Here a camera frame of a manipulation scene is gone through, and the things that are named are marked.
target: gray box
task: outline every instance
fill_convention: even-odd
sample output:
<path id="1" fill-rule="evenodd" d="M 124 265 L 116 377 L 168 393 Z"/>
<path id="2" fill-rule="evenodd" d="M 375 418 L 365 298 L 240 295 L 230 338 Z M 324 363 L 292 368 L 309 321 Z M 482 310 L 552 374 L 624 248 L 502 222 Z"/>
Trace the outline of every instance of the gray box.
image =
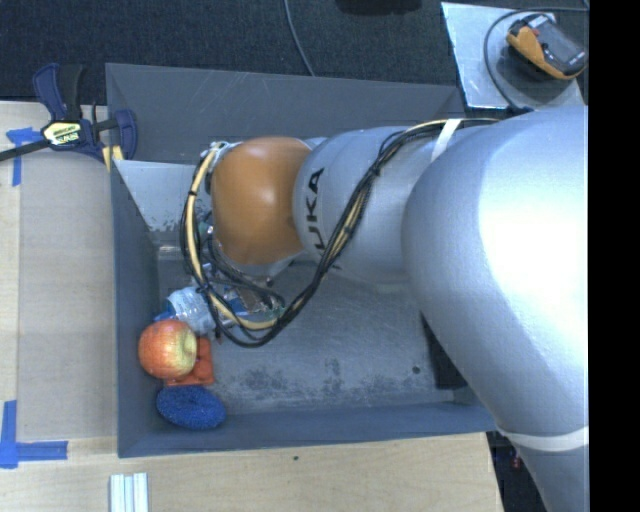
<path id="1" fill-rule="evenodd" d="M 214 342 L 209 389 L 228 417 L 211 431 L 167 423 L 155 409 L 162 383 L 137 359 L 138 337 L 163 298 L 189 282 L 171 217 L 179 218 L 193 165 L 212 140 L 329 136 L 460 116 L 455 88 L 129 65 L 109 65 L 107 84 L 109 108 L 131 108 L 140 129 L 136 160 L 111 173 L 120 457 L 495 429 L 468 388 L 436 386 L 419 311 L 402 287 L 330 277 L 268 345 Z M 158 183 L 175 190 L 175 202 L 158 199 Z M 166 204 L 162 222 L 152 218 L 158 201 Z M 276 285 L 291 295 L 312 270 L 294 266 Z"/>

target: wire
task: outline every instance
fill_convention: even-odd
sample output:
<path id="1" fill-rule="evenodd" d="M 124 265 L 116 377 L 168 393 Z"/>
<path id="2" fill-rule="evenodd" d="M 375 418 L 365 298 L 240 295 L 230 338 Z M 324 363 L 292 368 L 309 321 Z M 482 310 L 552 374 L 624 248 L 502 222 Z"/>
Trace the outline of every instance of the wire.
<path id="1" fill-rule="evenodd" d="M 313 72 L 313 68 L 311 67 L 311 64 L 309 63 L 309 59 L 307 59 L 307 56 L 305 55 L 304 50 L 302 49 L 302 45 L 300 44 L 300 40 L 298 39 L 298 34 L 296 33 L 296 29 L 293 26 L 293 20 L 291 19 L 291 9 L 289 9 L 288 0 L 284 0 L 284 10 L 287 14 L 287 23 L 289 24 L 289 30 L 291 31 L 291 35 L 293 36 L 293 41 L 296 43 L 296 48 L 298 49 L 298 53 L 300 54 L 300 57 L 302 57 L 302 61 L 304 62 L 304 65 L 307 68 L 307 71 L 309 72 L 309 74 L 311 76 L 316 76 L 316 74 Z"/>
<path id="2" fill-rule="evenodd" d="M 487 124 L 496 122 L 497 119 L 491 118 L 477 118 L 477 119 L 465 119 L 461 124 Z M 430 121 L 411 127 L 403 132 L 397 132 L 392 139 L 385 139 L 381 145 L 376 160 L 367 169 L 363 177 L 356 185 L 352 192 L 345 209 L 343 210 L 340 219 L 338 220 L 327 244 L 324 253 L 322 254 L 320 261 L 316 267 L 316 271 L 311 279 L 309 285 L 307 285 L 296 297 L 291 301 L 277 318 L 257 322 L 246 318 L 240 318 L 233 311 L 233 308 L 220 297 L 211 287 L 211 282 L 207 279 L 202 263 L 199 259 L 198 242 L 196 240 L 195 233 L 195 217 L 193 214 L 194 204 L 199 189 L 200 183 L 203 177 L 209 171 L 209 167 L 212 162 L 215 161 L 216 155 L 224 147 L 224 143 L 218 143 L 212 146 L 211 150 L 202 158 L 198 164 L 196 171 L 194 172 L 193 181 L 189 189 L 185 207 L 182 213 L 180 240 L 181 249 L 185 258 L 187 269 L 193 275 L 194 279 L 200 287 L 200 291 L 203 294 L 209 310 L 216 323 L 216 328 L 224 333 L 232 342 L 245 348 L 260 347 L 275 338 L 282 330 L 289 325 L 304 308 L 304 306 L 311 300 L 316 291 L 318 290 L 323 279 L 326 277 L 329 270 L 333 267 L 335 261 L 340 257 L 343 250 L 353 238 L 360 220 L 364 214 L 369 197 L 373 188 L 375 180 L 381 175 L 383 167 L 393 158 L 394 155 L 405 144 L 414 140 L 432 136 L 434 132 L 441 130 L 447 120 Z M 214 262 L 216 261 L 215 250 L 210 247 Z M 246 280 L 240 273 L 231 273 L 231 282 L 239 280 L 247 288 L 255 286 L 253 283 Z M 261 293 L 266 293 L 272 297 L 279 299 L 276 294 L 271 294 L 268 290 L 260 290 Z M 250 342 L 239 339 L 233 334 L 230 329 L 225 325 L 224 317 L 237 324 L 240 330 L 245 336 L 247 336 Z M 266 331 L 266 333 L 256 336 L 252 331 Z"/>
<path id="3" fill-rule="evenodd" d="M 491 69 L 491 66 L 489 65 L 489 37 L 491 36 L 491 33 L 493 32 L 493 30 L 496 28 L 496 26 L 503 20 L 510 18 L 511 16 L 516 16 L 517 14 L 520 14 L 522 12 L 541 12 L 542 14 L 545 14 L 542 11 L 547 11 L 547 12 L 589 12 L 589 7 L 588 7 L 588 2 L 586 2 L 586 0 L 583 0 L 583 3 L 585 4 L 586 8 L 581 8 L 581 7 L 535 7 L 535 8 L 521 8 L 521 9 L 515 9 L 511 12 L 508 12 L 506 14 L 503 14 L 502 16 L 500 16 L 498 19 L 496 19 L 491 26 L 489 27 L 489 29 L 487 30 L 487 33 L 484 36 L 484 43 L 482 45 L 482 52 L 483 52 L 483 56 L 484 56 L 484 63 L 485 63 L 485 67 L 487 68 L 487 72 L 489 73 L 489 77 L 491 78 L 491 81 L 493 82 L 493 85 L 496 87 L 496 89 L 498 89 L 498 92 L 500 93 L 500 95 L 505 99 L 505 101 L 507 102 L 507 104 L 509 105 L 509 108 L 511 109 L 511 111 L 514 114 L 523 114 L 526 112 L 531 112 L 533 109 L 530 107 L 521 107 L 519 105 L 517 105 L 512 99 L 511 97 L 507 94 L 507 92 L 504 90 L 504 88 L 502 87 L 502 85 L 500 85 L 498 79 L 495 76 L 495 73 L 493 72 L 493 69 Z"/>

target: yellow cable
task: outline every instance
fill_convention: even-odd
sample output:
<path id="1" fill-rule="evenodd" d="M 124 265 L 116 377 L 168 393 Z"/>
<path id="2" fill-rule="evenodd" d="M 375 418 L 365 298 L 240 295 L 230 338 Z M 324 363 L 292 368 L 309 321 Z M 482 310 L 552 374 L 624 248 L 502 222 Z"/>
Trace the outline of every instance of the yellow cable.
<path id="1" fill-rule="evenodd" d="M 479 118 L 474 120 L 486 121 L 486 122 L 498 121 L 497 119 L 492 119 L 492 118 Z M 426 128 L 429 126 L 444 125 L 446 122 L 447 122 L 446 119 L 439 119 L 435 121 L 421 123 L 421 124 L 412 126 L 411 128 L 408 128 L 407 130 L 405 130 L 404 134 L 405 135 L 411 134 L 415 131 L 419 131 L 420 129 Z M 206 175 L 207 170 L 211 165 L 211 162 L 217 156 L 218 152 L 220 151 L 220 149 L 222 149 L 222 147 L 223 147 L 223 143 L 218 143 L 217 145 L 213 146 L 211 150 L 207 153 L 204 160 L 196 170 L 196 174 L 193 178 L 193 181 L 191 182 L 191 188 L 189 189 L 189 195 L 187 197 L 186 212 L 185 212 L 185 215 L 186 215 L 185 231 L 186 231 L 186 237 L 187 237 L 187 244 L 188 244 L 189 256 L 191 259 L 191 266 L 193 267 L 194 272 L 196 273 L 196 276 L 200 281 L 204 280 L 204 276 L 202 275 L 200 259 L 198 257 L 198 253 L 195 245 L 195 238 L 194 238 L 195 227 L 193 226 L 193 211 L 195 207 L 196 197 L 198 194 L 198 189 L 200 188 L 202 179 Z M 392 153 L 388 155 L 387 160 L 389 160 L 399 149 L 400 149 L 400 146 L 394 148 Z M 336 254 L 338 254 L 348 242 L 349 230 L 355 225 L 355 221 L 360 215 L 360 213 L 362 212 L 364 205 L 365 205 L 365 194 L 361 193 L 356 203 L 354 204 L 353 208 L 351 209 L 351 211 L 347 216 L 345 227 L 340 231 L 339 235 L 336 237 L 336 243 L 334 244 L 331 254 L 329 255 L 330 258 L 333 258 Z M 273 327 L 277 322 L 277 319 L 267 320 L 263 322 L 255 322 L 255 321 L 239 318 L 236 315 L 234 315 L 233 312 L 230 311 L 227 308 L 227 306 L 223 302 L 221 302 L 213 293 L 208 292 L 208 295 L 212 304 L 216 307 L 216 309 L 218 309 L 218 311 L 222 315 L 232 320 L 233 322 L 239 322 L 246 329 L 255 330 L 255 331 L 269 329 Z M 293 304 L 292 308 L 294 309 L 298 308 L 301 302 L 302 302 L 302 299 L 300 299 L 298 302 Z"/>
<path id="2" fill-rule="evenodd" d="M 196 197 L 198 194 L 198 189 L 200 188 L 200 183 L 202 183 L 202 179 L 206 175 L 209 165 L 211 164 L 213 159 L 216 157 L 220 149 L 222 149 L 222 144 L 218 143 L 209 151 L 207 156 L 204 158 L 204 160 L 202 161 L 202 164 L 200 164 L 200 167 L 198 167 L 196 171 L 196 175 L 194 176 L 193 181 L 191 182 L 191 188 L 189 189 L 189 195 L 187 196 L 187 204 L 186 204 L 186 212 L 185 212 L 185 215 L 186 215 L 185 231 L 186 231 L 186 237 L 187 237 L 187 247 L 189 249 L 191 266 L 193 267 L 194 272 L 196 273 L 196 276 L 200 281 L 204 280 L 204 276 L 202 275 L 200 259 L 198 258 L 198 252 L 195 244 L 195 238 L 194 238 L 195 227 L 193 225 L 193 211 L 195 207 Z M 224 315 L 225 317 L 227 317 L 228 319 L 234 322 L 239 322 L 243 327 L 249 330 L 260 331 L 263 329 L 268 329 L 270 327 L 273 327 L 276 324 L 276 321 L 277 321 L 276 319 L 268 320 L 264 322 L 254 322 L 251 320 L 246 320 L 244 318 L 238 318 L 236 315 L 233 314 L 232 311 L 230 311 L 227 308 L 227 306 L 223 302 L 218 300 L 218 298 L 213 293 L 208 292 L 208 295 L 213 305 L 216 307 L 218 311 L 220 311 L 222 315 Z"/>

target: black cable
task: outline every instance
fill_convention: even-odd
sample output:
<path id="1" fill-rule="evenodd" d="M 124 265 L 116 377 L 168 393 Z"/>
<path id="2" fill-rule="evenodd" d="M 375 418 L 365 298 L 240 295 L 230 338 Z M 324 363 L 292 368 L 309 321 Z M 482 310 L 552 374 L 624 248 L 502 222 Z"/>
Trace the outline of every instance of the black cable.
<path id="1" fill-rule="evenodd" d="M 495 122 L 495 120 L 468 119 L 463 121 L 463 124 L 487 124 L 487 122 Z M 441 131 L 443 126 L 444 123 L 425 124 L 424 126 L 418 126 L 404 132 L 392 134 L 391 137 L 387 137 L 387 139 L 383 141 L 378 151 L 376 160 L 370 165 L 360 181 L 357 183 L 347 202 L 346 207 L 343 209 L 340 219 L 334 227 L 333 232 L 326 244 L 326 249 L 320 258 L 310 284 L 308 284 L 297 295 L 297 297 L 293 301 L 291 301 L 289 306 L 287 306 L 280 314 L 280 316 L 276 319 L 273 326 L 271 326 L 262 336 L 255 336 L 244 325 L 242 325 L 242 322 L 233 311 L 233 308 L 223 297 L 220 297 L 219 294 L 217 294 L 215 290 L 213 290 L 213 288 L 211 287 L 211 282 L 206 280 L 206 274 L 204 272 L 204 269 L 202 268 L 201 262 L 199 263 L 201 268 L 197 269 L 199 272 L 196 272 L 196 269 L 193 269 L 191 258 L 189 257 L 188 244 L 186 243 L 185 239 L 185 221 L 187 211 L 187 205 L 185 203 L 185 208 L 183 210 L 183 215 L 180 223 L 180 246 L 183 251 L 183 256 L 188 263 L 187 267 L 191 275 L 198 283 L 200 291 L 209 307 L 209 311 L 214 318 L 216 329 L 219 332 L 222 332 L 233 343 L 244 348 L 256 348 L 264 346 L 266 343 L 274 339 L 280 332 L 282 332 L 282 330 L 298 316 L 304 306 L 313 298 L 316 291 L 320 287 L 322 280 L 333 267 L 335 261 L 340 257 L 343 250 L 348 246 L 348 242 L 355 235 L 364 211 L 366 210 L 367 203 L 373 189 L 373 184 L 375 180 L 380 176 L 382 167 L 386 165 L 389 160 L 393 158 L 393 156 L 396 155 L 400 148 L 405 144 L 415 141 L 419 138 L 429 137 L 433 135 L 434 132 Z M 212 248 L 210 248 L 210 251 L 212 253 L 212 256 L 214 257 L 215 263 L 216 251 Z M 246 284 L 248 288 L 250 288 L 251 286 L 255 286 L 253 285 L 253 283 L 244 278 L 241 273 L 231 272 L 231 274 L 233 276 L 232 280 L 239 279 L 241 283 Z M 262 291 L 272 297 L 276 297 L 276 294 L 272 293 L 269 290 Z M 211 295 L 213 295 L 216 300 L 220 301 L 221 304 L 224 304 L 225 308 L 233 317 L 232 320 L 235 321 L 242 333 L 250 340 L 252 340 L 251 342 L 239 339 L 234 333 L 231 332 L 229 328 L 224 325 L 224 322 L 220 319 L 220 314 L 213 303 Z"/>
<path id="2" fill-rule="evenodd" d="M 298 34 L 296 33 L 296 29 L 293 26 L 293 20 L 291 19 L 291 9 L 289 9 L 288 0 L 284 0 L 284 10 L 285 10 L 285 13 L 287 14 L 287 23 L 289 25 L 289 30 L 291 31 L 291 36 L 293 37 L 293 41 L 295 42 L 296 48 L 298 49 L 298 53 L 300 53 L 300 57 L 302 57 L 302 61 L 304 62 L 304 65 L 307 68 L 307 71 L 309 72 L 309 74 L 311 76 L 316 76 L 316 74 L 313 72 L 313 68 L 311 67 L 311 64 L 309 63 L 309 59 L 307 59 L 307 56 L 305 55 L 304 50 L 302 49 L 302 45 L 300 44 L 300 40 L 298 39 Z"/>
<path id="3" fill-rule="evenodd" d="M 493 30 L 496 28 L 496 26 L 501 21 L 504 21 L 505 19 L 507 19 L 507 18 L 509 18 L 511 16 L 516 16 L 516 15 L 522 13 L 522 12 L 540 12 L 541 14 L 545 14 L 545 12 L 543 12 L 543 11 L 546 11 L 546 12 L 585 12 L 585 13 L 589 12 L 588 2 L 586 2 L 586 0 L 583 0 L 583 3 L 586 6 L 586 8 L 584 8 L 584 9 L 580 8 L 580 7 L 534 7 L 534 8 L 524 8 L 523 7 L 521 9 L 515 9 L 515 10 L 513 10 L 511 12 L 508 12 L 508 13 L 503 14 L 502 16 L 500 16 L 498 19 L 496 19 L 491 24 L 491 26 L 487 30 L 487 33 L 484 36 L 484 43 L 483 43 L 483 46 L 482 46 L 485 67 L 487 68 L 487 72 L 489 73 L 489 78 L 491 78 L 491 81 L 493 82 L 493 85 L 495 86 L 496 89 L 498 89 L 498 92 L 500 93 L 500 95 L 508 103 L 509 110 L 514 115 L 519 115 L 519 114 L 524 114 L 524 113 L 527 113 L 527 112 L 531 112 L 533 109 L 531 107 L 521 107 L 521 106 L 517 105 L 511 99 L 511 97 L 509 97 L 509 95 L 504 90 L 502 85 L 500 85 L 500 83 L 499 83 L 498 79 L 496 78 L 493 70 L 491 69 L 491 66 L 489 65 L 489 37 L 491 36 L 491 33 L 493 32 Z"/>

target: plastic bottle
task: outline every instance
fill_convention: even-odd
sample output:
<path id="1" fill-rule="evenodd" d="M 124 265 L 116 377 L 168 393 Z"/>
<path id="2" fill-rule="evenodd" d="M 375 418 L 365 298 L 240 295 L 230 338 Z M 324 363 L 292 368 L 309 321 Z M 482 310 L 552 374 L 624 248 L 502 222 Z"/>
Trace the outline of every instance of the plastic bottle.
<path id="1" fill-rule="evenodd" d="M 196 291 L 195 286 L 176 290 L 165 301 L 165 310 L 154 320 L 177 318 L 186 322 L 200 336 L 206 335 L 215 327 L 213 317 L 205 299 Z"/>

